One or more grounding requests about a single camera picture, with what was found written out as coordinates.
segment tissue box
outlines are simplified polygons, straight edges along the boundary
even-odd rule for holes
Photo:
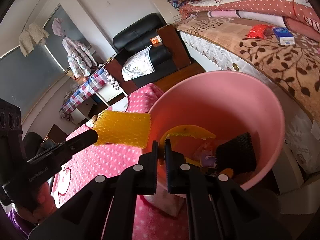
[[[287,28],[274,28],[273,32],[281,45],[293,45],[294,37]]]

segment mattress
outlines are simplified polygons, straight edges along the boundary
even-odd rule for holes
[[[320,141],[311,133],[315,124],[311,122],[307,114],[294,100],[264,74],[232,52],[185,32],[180,32],[180,35],[186,44],[208,58],[216,68],[247,73],[271,88],[284,111],[286,121],[285,142],[306,173],[311,174],[320,170],[320,160],[318,160]]]

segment brown leaf patterned blanket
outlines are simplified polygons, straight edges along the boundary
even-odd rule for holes
[[[320,55],[318,43],[292,32],[295,45],[278,44],[274,34],[267,39],[246,37],[252,26],[265,22],[231,17],[194,17],[175,27],[217,44],[238,55],[283,88],[311,120],[320,123]]]

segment purple object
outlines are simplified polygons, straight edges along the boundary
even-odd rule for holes
[[[23,236],[25,239],[28,238],[29,233],[35,227],[31,222],[21,218],[17,212],[12,208],[8,213],[8,218],[11,221],[14,228]]]
[[[216,157],[212,155],[202,154],[200,158],[200,164],[204,168],[214,168],[216,164]]]

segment pink plastic bucket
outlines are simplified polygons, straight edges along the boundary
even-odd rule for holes
[[[193,124],[227,141],[250,132],[257,158],[255,172],[241,178],[247,190],[257,184],[276,162],[284,142],[284,114],[275,94],[261,81],[244,73],[212,71],[190,77],[169,89],[150,110],[153,140],[177,125]],[[203,141],[184,139],[178,149],[194,152]],[[166,188],[165,167],[158,166],[158,183]]]

